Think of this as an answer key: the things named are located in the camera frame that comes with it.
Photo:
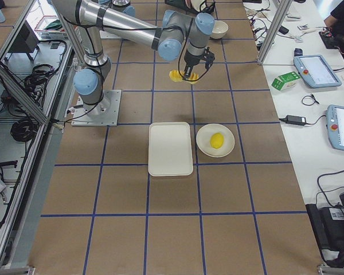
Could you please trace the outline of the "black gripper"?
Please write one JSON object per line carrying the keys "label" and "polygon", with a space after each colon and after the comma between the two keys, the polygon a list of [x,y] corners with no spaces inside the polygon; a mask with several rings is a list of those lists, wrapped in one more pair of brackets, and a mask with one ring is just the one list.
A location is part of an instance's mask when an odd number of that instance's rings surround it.
{"label": "black gripper", "polygon": [[194,77],[193,67],[198,65],[201,60],[205,60],[205,56],[204,54],[200,54],[196,56],[196,55],[191,54],[190,52],[185,52],[183,59],[185,61],[185,68],[183,71],[182,79],[187,81],[190,78]]}

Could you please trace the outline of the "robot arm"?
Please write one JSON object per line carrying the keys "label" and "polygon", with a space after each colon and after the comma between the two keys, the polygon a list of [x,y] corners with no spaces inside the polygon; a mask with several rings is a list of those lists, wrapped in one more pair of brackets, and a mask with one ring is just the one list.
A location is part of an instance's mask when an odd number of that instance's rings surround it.
{"label": "robot arm", "polygon": [[130,0],[98,0],[98,4],[107,6],[132,17],[135,16],[135,8]]}
{"label": "robot arm", "polygon": [[176,69],[177,81],[194,83],[199,76],[194,66],[205,61],[209,70],[214,54],[207,44],[214,27],[208,13],[195,17],[166,10],[161,27],[142,21],[119,8],[112,9],[95,1],[53,1],[58,15],[79,28],[81,46],[85,51],[85,68],[75,74],[74,85],[90,116],[104,112],[110,101],[104,98],[103,83],[111,69],[110,58],[104,53],[100,31],[149,46],[165,61],[184,59],[184,70]]}

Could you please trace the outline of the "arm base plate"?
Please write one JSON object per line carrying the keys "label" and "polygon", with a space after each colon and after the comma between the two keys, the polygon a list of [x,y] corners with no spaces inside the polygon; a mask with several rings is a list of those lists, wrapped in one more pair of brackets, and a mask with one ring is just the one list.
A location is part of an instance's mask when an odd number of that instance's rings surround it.
{"label": "arm base plate", "polygon": [[77,105],[80,104],[82,107],[75,109],[71,125],[74,127],[117,126],[121,97],[121,89],[103,91],[102,101],[93,109],[93,106],[84,104],[82,98],[78,96]]}

